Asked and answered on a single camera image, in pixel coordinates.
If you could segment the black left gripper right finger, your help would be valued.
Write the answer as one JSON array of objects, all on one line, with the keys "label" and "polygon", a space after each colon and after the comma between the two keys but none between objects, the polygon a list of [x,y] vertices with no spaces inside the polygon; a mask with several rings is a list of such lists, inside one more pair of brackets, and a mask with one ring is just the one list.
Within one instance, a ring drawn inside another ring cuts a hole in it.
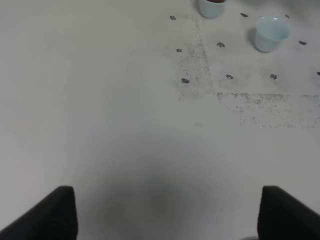
[{"label": "black left gripper right finger", "polygon": [[257,219],[260,240],[318,240],[320,215],[278,186],[264,186]]}]

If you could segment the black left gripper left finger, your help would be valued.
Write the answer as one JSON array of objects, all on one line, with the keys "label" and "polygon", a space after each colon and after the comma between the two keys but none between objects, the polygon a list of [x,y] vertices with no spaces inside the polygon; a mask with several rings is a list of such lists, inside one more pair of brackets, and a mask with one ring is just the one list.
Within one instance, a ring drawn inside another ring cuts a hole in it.
[{"label": "black left gripper left finger", "polygon": [[78,217],[74,188],[59,186],[0,231],[2,240],[76,240]]}]

